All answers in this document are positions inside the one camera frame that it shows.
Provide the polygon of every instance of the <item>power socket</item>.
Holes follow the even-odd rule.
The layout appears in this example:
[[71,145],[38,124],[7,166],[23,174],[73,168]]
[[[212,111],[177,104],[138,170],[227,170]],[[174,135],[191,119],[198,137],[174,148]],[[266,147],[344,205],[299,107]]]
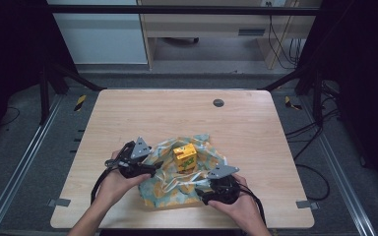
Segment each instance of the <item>power socket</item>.
[[260,7],[283,7],[286,0],[262,0]]

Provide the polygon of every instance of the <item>person's left hand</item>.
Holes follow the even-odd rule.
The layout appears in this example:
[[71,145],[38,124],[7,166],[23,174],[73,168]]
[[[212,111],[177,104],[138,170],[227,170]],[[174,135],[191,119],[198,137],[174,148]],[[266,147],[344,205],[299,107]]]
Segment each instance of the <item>person's left hand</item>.
[[[119,150],[112,153],[114,159]],[[100,184],[96,201],[107,204],[107,207],[115,205],[132,187],[139,185],[143,181],[150,179],[150,174],[139,175],[134,178],[125,178],[118,169],[112,170]]]

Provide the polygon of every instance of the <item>person's right hand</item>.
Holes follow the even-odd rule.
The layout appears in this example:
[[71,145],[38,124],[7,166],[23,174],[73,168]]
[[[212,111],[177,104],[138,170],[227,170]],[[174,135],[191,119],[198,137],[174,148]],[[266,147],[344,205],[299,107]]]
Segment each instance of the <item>person's right hand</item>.
[[[247,186],[247,181],[245,178],[232,174],[232,176],[241,185]],[[263,222],[260,216],[260,211],[257,208],[256,202],[251,196],[246,193],[241,192],[238,200],[232,205],[226,205],[218,201],[208,201],[208,205],[229,215],[232,220],[250,236],[256,235],[269,235],[269,230]]]

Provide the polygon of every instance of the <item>human hand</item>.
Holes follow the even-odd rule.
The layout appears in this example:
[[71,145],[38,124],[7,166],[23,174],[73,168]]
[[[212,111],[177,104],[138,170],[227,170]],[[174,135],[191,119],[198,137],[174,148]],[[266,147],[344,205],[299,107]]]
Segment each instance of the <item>human hand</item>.
[[[111,159],[114,159],[118,153],[119,150],[113,152]],[[110,208],[115,205],[128,190],[141,184],[150,177],[150,174],[143,174],[127,179],[118,169],[112,170],[100,184],[95,201],[103,202],[106,204],[106,207]]]
[[[232,174],[240,185],[247,187],[244,177]],[[249,235],[270,235],[269,230],[260,216],[256,202],[251,196],[241,192],[237,201],[232,205],[226,205],[218,201],[208,201],[208,205],[227,214],[235,223]]]

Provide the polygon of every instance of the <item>yellow box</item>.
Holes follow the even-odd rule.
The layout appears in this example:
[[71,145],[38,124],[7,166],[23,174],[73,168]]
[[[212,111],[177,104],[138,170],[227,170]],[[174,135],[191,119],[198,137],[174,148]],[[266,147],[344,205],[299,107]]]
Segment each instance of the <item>yellow box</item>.
[[188,170],[196,166],[197,154],[192,144],[175,148],[173,152],[177,171]]

